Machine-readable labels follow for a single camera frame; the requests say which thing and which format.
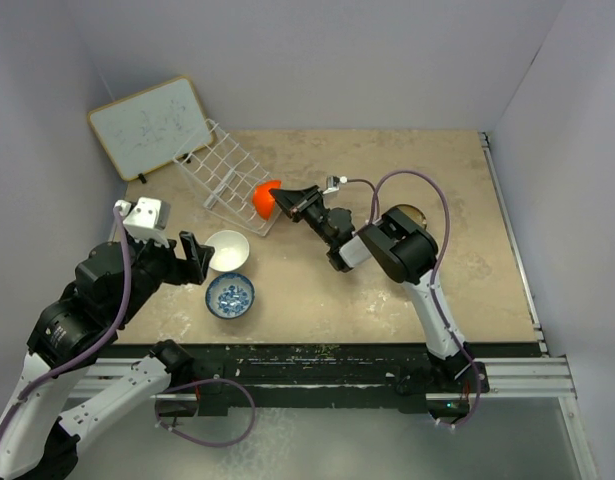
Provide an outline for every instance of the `wire rack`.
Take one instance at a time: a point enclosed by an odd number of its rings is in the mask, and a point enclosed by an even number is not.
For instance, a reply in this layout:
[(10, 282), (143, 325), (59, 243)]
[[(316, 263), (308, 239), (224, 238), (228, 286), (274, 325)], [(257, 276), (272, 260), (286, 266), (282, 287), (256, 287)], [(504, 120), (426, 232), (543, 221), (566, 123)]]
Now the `wire rack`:
[(213, 142), (192, 144), (205, 128), (201, 125), (174, 156), (180, 172), (211, 213), (258, 235), (267, 235), (280, 209), (275, 208), (269, 220), (265, 220), (256, 212), (251, 198), (258, 185), (274, 178), (218, 123), (210, 119), (205, 123)]

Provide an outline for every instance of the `tabletop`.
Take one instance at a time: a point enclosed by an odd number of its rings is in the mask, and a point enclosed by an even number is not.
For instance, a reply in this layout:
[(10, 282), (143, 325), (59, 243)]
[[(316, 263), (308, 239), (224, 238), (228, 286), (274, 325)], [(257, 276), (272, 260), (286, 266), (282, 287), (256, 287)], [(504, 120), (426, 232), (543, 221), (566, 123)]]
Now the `tabletop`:
[[(535, 341), (521, 277), (507, 237), (489, 168), (475, 131), (244, 130), (230, 132), (283, 188), (325, 185), (327, 175), (367, 178), (412, 168), (431, 176), (449, 200), (450, 243), (440, 271), (451, 311), (471, 342)], [(147, 196), (171, 204), (169, 238), (191, 231), (199, 243), (222, 229), (239, 230), (205, 210), (175, 164), (128, 184), (126, 199)], [(381, 207), (408, 203), (422, 210), (440, 243), (442, 205), (424, 181), (394, 177), (380, 191)], [(341, 189), (330, 208), (353, 213), (358, 228), (369, 216), (371, 191)], [(374, 261), (336, 272), (325, 243), (304, 223), (281, 215), (266, 237), (240, 229), (251, 254), (239, 272), (256, 289), (244, 316), (214, 317), (201, 286), (163, 285), (121, 332), (119, 343), (356, 343), (424, 342), (404, 290)], [(182, 256), (180, 246), (178, 255)]]

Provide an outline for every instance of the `purple cable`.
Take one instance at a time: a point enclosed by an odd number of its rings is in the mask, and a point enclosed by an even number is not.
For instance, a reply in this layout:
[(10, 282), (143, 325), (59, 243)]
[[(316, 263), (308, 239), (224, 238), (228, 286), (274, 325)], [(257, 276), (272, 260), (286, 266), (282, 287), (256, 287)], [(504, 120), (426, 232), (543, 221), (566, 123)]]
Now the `purple cable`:
[[(347, 183), (364, 183), (365, 185), (369, 185), (369, 187), (371, 188), (372, 192), (376, 192), (376, 187), (374, 187), (374, 184), (371, 183), (369, 180), (365, 180), (364, 178), (348, 178), (347, 179)], [(376, 196), (375, 200), (374, 200), (374, 196), (372, 195), (372, 201), (371, 201), (372, 207), (374, 207), (374, 202), (375, 202), (375, 214), (376, 214), (376, 217), (374, 218), (374, 214), (373, 214), (373, 211), (372, 211), (372, 215), (369, 218), (370, 222), (378, 220), (378, 217), (380, 217), (380, 203), (379, 203), (378, 197)]]
[(247, 429), (242, 435), (240, 435), (239, 437), (233, 440), (229, 440), (228, 442), (209, 442), (207, 440), (200, 440), (198, 438), (194, 438), (190, 435), (187, 435), (186, 433), (181, 432), (180, 430), (176, 430), (172, 425), (169, 425), (163, 422), (160, 416), (160, 413), (158, 413), (158, 406), (156, 405), (156, 407), (154, 408), (154, 413), (156, 414), (156, 420), (158, 421), (158, 425), (163, 427), (165, 430), (173, 433), (174, 435), (178, 435), (179, 437), (184, 438), (185, 440), (189, 440), (190, 442), (195, 443), (196, 445), (201, 445), (203, 447), (225, 448), (225, 447), (231, 447), (232, 445), (236, 445), (237, 443), (242, 442), (245, 438), (249, 436), (251, 431), (254, 429), (254, 424), (256, 423), (256, 404), (254, 403), (254, 399), (252, 398), (251, 394), (240, 383), (234, 382), (233, 380), (229, 380), (227, 378), (208, 378), (206, 380), (198, 380), (196, 382), (187, 383), (179, 387), (169, 388), (165, 390), (163, 393), (177, 392), (179, 390), (184, 390), (186, 388), (200, 386), (200, 385), (209, 385), (211, 383), (226, 383), (227, 385), (236, 387), (238, 390), (243, 392), (245, 397), (247, 397), (247, 400), (249, 401), (249, 405), (251, 405), (251, 420), (249, 421), (249, 425), (247, 426)]
[(380, 190), (380, 187), (382, 187), (383, 183), (385, 183), (385, 181), (388, 178), (393, 177), (394, 175), (399, 175), (401, 173), (407, 173), (409, 175), (415, 175), (415, 176), (417, 176), (419, 178), (422, 178), (427, 183), (429, 183), (429, 185), (431, 185), (433, 187), (433, 189), (436, 190), (436, 193), (440, 197), (440, 202), (443, 205), (443, 211), (445, 213), (445, 234), (443, 236), (443, 244), (440, 247), (440, 253), (438, 254), (438, 260), (436, 261), (436, 265), (434, 265), (434, 268), (433, 268), (433, 270), (431, 272), (431, 278), (430, 278), (430, 285), (432, 286), (432, 288), (431, 288), (431, 298), (432, 298), (432, 300), (434, 302), (434, 306), (436, 307), (436, 310), (438, 310), (438, 314), (440, 315), (441, 320), (445, 324), (445, 328), (447, 328), (447, 331), (449, 332), (449, 335), (451, 335), (452, 340), (454, 341), (456, 346), (460, 349), (460, 352), (463, 354), (463, 356), (465, 357), (467, 362), (469, 362), (469, 365), (471, 366), (471, 368), (474, 371), (474, 376), (476, 377), (476, 398), (474, 399), (473, 407), (469, 410), (469, 413), (467, 413), (467, 415), (465, 415), (458, 423), (456, 423), (456, 424), (448, 424), (449, 426), (452, 426), (452, 427), (453, 426), (464, 425), (474, 415), (474, 413), (476, 412), (476, 409), (478, 408), (478, 405), (480, 404), (480, 395), (482, 393), (482, 381), (480, 379), (480, 372), (478, 371), (478, 366), (476, 365), (476, 362), (471, 357), (471, 355), (469, 355), (467, 350), (465, 350), (465, 347), (463, 347), (463, 344), (460, 342), (460, 340), (458, 339), (456, 334), (452, 331), (451, 324), (449, 323), (449, 320), (447, 320), (447, 316), (445, 315), (445, 312), (443, 311), (443, 308), (440, 305), (440, 302), (438, 301), (438, 296), (436, 295), (436, 290), (433, 288), (433, 286), (436, 283), (436, 277), (438, 276), (438, 270), (440, 269), (440, 264), (442, 263), (443, 258), (445, 258), (445, 252), (447, 251), (447, 245), (449, 244), (449, 232), (451, 230), (451, 223), (450, 223), (450, 220), (449, 220), (449, 204), (447, 202), (447, 197), (445, 196), (443, 191), (440, 189), (438, 184), (434, 180), (432, 180), (431, 177), (425, 175), (424, 173), (420, 173), (420, 172), (417, 172), (416, 170), (408, 170), (408, 169), (405, 169), (405, 170), (394, 170), (393, 172), (390, 172), (387, 175), (385, 175), (383, 178), (381, 178), (380, 181), (378, 182), (378, 184), (376, 185), (376, 190), (374, 191), (374, 195), (373, 195), (373, 198), (372, 198), (372, 204), (371, 204), (372, 208), (371, 208), (371, 212), (370, 212), (369, 218), (370, 219), (374, 218), (373, 217), (373, 215), (374, 215), (374, 201), (378, 199), (378, 191)]
[(120, 247), (123, 253), (123, 268), (124, 268), (124, 283), (123, 283), (123, 297), (120, 302), (120, 307), (118, 307), (118, 313), (116, 314), (116, 318), (114, 319), (111, 326), (107, 329), (105, 334), (98, 339), (96, 343), (94, 343), (91, 347), (85, 350), (83, 353), (73, 358), (72, 360), (63, 363), (62, 365), (50, 370), (49, 372), (41, 375), (36, 380), (29, 382), (29, 384), (23, 388), (18, 394), (18, 402), (14, 403), (3, 417), (3, 421), (0, 422), (0, 442), (7, 431), (7, 427), (11, 423), (14, 415), (20, 408), (29, 395), (42, 384), (47, 382), (52, 377), (56, 377), (62, 373), (65, 373), (67, 370), (77, 366), (82, 361), (89, 358), (91, 355), (100, 350), (105, 344), (111, 339), (111, 337), (116, 333), (118, 327), (122, 325), (122, 322), (125, 318), (125, 313), (127, 313), (127, 306), (129, 305), (129, 295), (131, 293), (131, 256), (129, 254), (129, 244), (127, 243), (127, 236), (125, 234), (125, 227), (123, 227), (123, 218), (120, 215), (120, 211), (114, 208), (114, 220), (116, 222), (116, 228), (118, 228), (120, 232)]

